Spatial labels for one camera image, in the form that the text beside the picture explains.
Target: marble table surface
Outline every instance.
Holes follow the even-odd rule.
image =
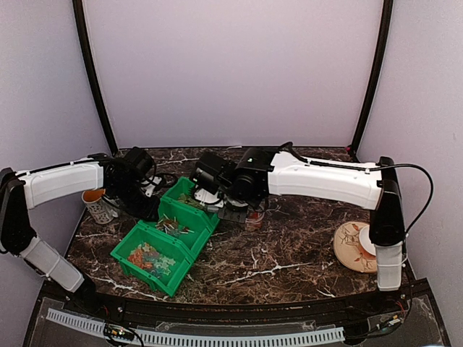
[[[189,176],[205,148],[149,149],[158,172]],[[238,160],[242,148],[208,148]],[[344,148],[300,147],[314,158],[350,161]],[[368,222],[359,207],[310,197],[271,197],[258,231],[221,221],[173,298],[125,276],[109,254],[137,220],[126,214],[107,225],[88,212],[69,248],[68,259],[86,272],[98,291],[136,299],[191,304],[276,304],[348,296],[376,288],[376,275],[356,273],[334,255],[335,230],[347,221]]]

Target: black cable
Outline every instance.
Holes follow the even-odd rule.
[[[382,338],[383,336],[392,334],[393,332],[397,331],[407,320],[408,316],[410,315],[410,312],[412,311],[412,306],[413,306],[413,293],[412,293],[412,282],[410,281],[410,277],[408,276],[407,272],[405,272],[405,275],[407,276],[407,280],[409,282],[409,300],[410,304],[408,306],[407,313],[405,313],[402,322],[397,323],[396,325],[393,325],[392,327],[389,328],[389,330],[383,332],[383,333],[376,333],[378,331],[378,327],[375,326],[373,329],[370,329],[366,333],[360,334],[360,335],[354,335],[354,336],[348,336],[346,335],[345,338],[355,340],[355,339],[360,339],[360,338]]]
[[[407,229],[405,231],[406,234],[408,234],[408,232],[413,227],[413,225],[416,224],[416,222],[418,222],[418,220],[421,218],[422,214],[428,209],[428,206],[431,203],[431,200],[432,200],[433,195],[434,195],[433,178],[431,177],[429,172],[426,171],[425,168],[423,168],[423,167],[421,167],[419,165],[416,165],[416,164],[404,163],[404,164],[393,164],[393,165],[390,165],[390,166],[380,166],[380,167],[377,167],[377,168],[362,168],[362,167],[359,167],[359,166],[345,166],[345,165],[339,165],[339,164],[333,164],[333,163],[324,163],[324,162],[319,162],[319,161],[312,160],[312,161],[310,161],[310,165],[326,166],[326,167],[330,167],[330,168],[345,168],[345,169],[358,170],[358,171],[369,170],[370,172],[387,170],[388,168],[416,168],[417,170],[420,170],[421,172],[423,172],[426,175],[426,177],[428,178],[428,180],[429,180],[429,185],[430,185],[429,197],[428,197],[428,200],[426,201],[425,205],[421,209],[421,211],[417,214],[415,219],[407,227]]]
[[[88,310],[86,310],[85,308],[83,308],[82,306],[80,306],[75,300],[72,300],[72,303],[73,303],[75,306],[79,307],[79,308],[80,308],[82,311],[84,311],[86,314],[88,314],[89,316],[94,317],[94,318],[97,318],[97,317],[95,316],[95,314],[97,314],[98,312],[100,312],[100,310],[101,310],[102,308],[106,308],[106,306],[103,305],[103,306],[101,306],[101,307],[98,309],[98,311],[96,311],[95,313],[90,313]],[[115,322],[115,321],[113,321],[113,320],[111,319],[111,315],[109,314],[109,310],[108,310],[107,308],[106,308],[106,312],[107,312],[107,315],[106,315],[106,319],[103,320],[104,322],[108,322],[108,323],[117,325],[118,327],[123,327],[124,329],[130,331],[130,332],[139,340],[140,346],[141,346],[141,347],[145,347],[145,343],[143,342],[143,339],[141,338],[140,335],[137,334],[137,332],[135,332],[135,330],[133,330],[133,329],[130,328],[130,327],[124,327],[124,326],[122,326],[120,322]]]
[[[297,160],[300,160],[302,161],[303,163],[309,163],[309,160],[307,158],[304,158],[302,157],[299,153],[297,153],[293,147],[292,147],[293,143],[291,141],[288,141],[288,142],[285,142],[283,145],[281,145],[280,147],[278,147],[278,151],[281,152],[284,148],[287,148],[288,149],[288,152],[290,152],[292,154],[293,157],[295,157]]]
[[[381,170],[386,170],[387,168],[416,168],[417,170],[420,170],[421,172],[423,172],[426,177],[428,178],[429,180],[429,185],[430,185],[430,191],[429,191],[429,198],[428,200],[426,201],[424,207],[421,209],[420,213],[418,213],[418,215],[415,217],[415,219],[410,223],[410,225],[408,226],[407,230],[405,231],[406,234],[408,234],[408,232],[410,231],[410,229],[413,227],[413,225],[421,218],[422,214],[428,209],[428,206],[429,204],[431,203],[431,200],[433,198],[433,195],[434,195],[434,182],[433,182],[433,178],[431,177],[431,175],[429,174],[429,172],[426,171],[426,169],[422,168],[421,166],[419,165],[415,165],[415,164],[393,164],[393,165],[390,165],[390,166],[381,166],[379,168],[371,168],[370,171],[381,171]]]

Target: plate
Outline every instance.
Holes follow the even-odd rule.
[[[334,254],[342,265],[359,273],[376,273],[376,257],[360,244],[360,230],[368,226],[363,222],[347,222],[334,233]]]

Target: white cup with pattern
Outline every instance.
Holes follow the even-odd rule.
[[[82,193],[82,201],[98,224],[108,224],[119,217],[119,211],[103,200],[105,191],[105,189],[97,189]]]

